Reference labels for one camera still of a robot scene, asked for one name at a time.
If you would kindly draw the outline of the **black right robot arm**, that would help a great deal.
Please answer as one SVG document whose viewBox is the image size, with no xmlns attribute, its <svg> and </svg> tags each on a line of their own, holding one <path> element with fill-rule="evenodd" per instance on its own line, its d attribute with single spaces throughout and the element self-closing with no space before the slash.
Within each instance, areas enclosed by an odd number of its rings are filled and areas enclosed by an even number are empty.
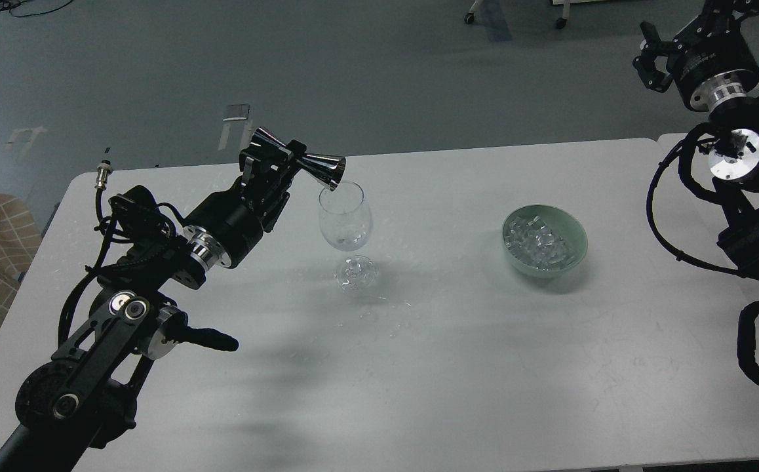
<svg viewBox="0 0 759 472">
<path fill-rule="evenodd" d="M 671 40 L 640 24 L 644 40 L 633 66 L 648 90 L 674 86 L 690 111 L 707 119 L 659 163 L 646 196 L 646 218 L 657 242 L 677 260 L 707 271 L 759 281 L 759 66 L 741 32 L 759 16 L 759 1 L 706 1 Z M 682 185 L 721 207 L 727 228 L 717 245 L 733 267 L 697 259 L 668 242 L 656 227 L 654 195 L 665 170 L 677 164 Z"/>
</svg>

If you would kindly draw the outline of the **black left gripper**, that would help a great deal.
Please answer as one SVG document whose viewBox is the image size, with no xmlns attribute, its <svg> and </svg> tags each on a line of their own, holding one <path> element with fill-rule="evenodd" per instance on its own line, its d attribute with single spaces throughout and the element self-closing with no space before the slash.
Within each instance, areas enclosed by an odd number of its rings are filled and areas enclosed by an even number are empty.
<svg viewBox="0 0 759 472">
<path fill-rule="evenodd" d="M 248 146 L 241 151 L 241 184 L 210 194 L 184 218 L 184 227 L 203 230 L 224 251 L 223 266 L 236 268 L 271 233 L 280 218 L 288 190 L 302 168 L 298 157 L 307 146 L 291 140 L 283 147 Z"/>
</svg>

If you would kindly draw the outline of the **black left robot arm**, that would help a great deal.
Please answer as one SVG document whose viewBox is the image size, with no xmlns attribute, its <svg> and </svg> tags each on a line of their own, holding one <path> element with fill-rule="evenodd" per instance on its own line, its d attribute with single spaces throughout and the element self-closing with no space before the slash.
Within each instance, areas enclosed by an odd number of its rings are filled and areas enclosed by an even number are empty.
<svg viewBox="0 0 759 472">
<path fill-rule="evenodd" d="M 241 174 L 187 217 L 162 212 L 145 186 L 109 200 L 99 216 L 103 242 L 94 265 L 65 301 L 50 361 L 15 398 L 19 426 L 0 448 L 0 471 L 71 471 L 89 448 L 136 427 L 137 400 L 157 359 L 178 344 L 233 352 L 239 342 L 193 328 L 161 292 L 168 281 L 193 290 L 215 266 L 237 267 L 275 223 L 300 170 L 328 190 L 341 182 L 343 157 L 314 155 L 257 129 L 239 156 Z"/>
</svg>

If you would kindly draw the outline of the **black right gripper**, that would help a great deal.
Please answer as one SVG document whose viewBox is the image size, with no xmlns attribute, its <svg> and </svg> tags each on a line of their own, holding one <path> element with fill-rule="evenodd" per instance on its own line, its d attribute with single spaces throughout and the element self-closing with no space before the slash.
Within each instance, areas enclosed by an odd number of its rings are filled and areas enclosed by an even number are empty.
<svg viewBox="0 0 759 472">
<path fill-rule="evenodd" d="M 701 21 L 691 21 L 674 39 L 662 40 L 655 24 L 639 23 L 644 41 L 633 66 L 643 86 L 666 92 L 676 84 L 683 104 L 706 111 L 700 87 L 715 77 L 730 77 L 745 92 L 759 83 L 759 64 L 740 31 L 740 23 L 759 16 L 759 1 L 705 1 Z M 671 72 L 656 67 L 658 58 L 671 59 Z"/>
</svg>

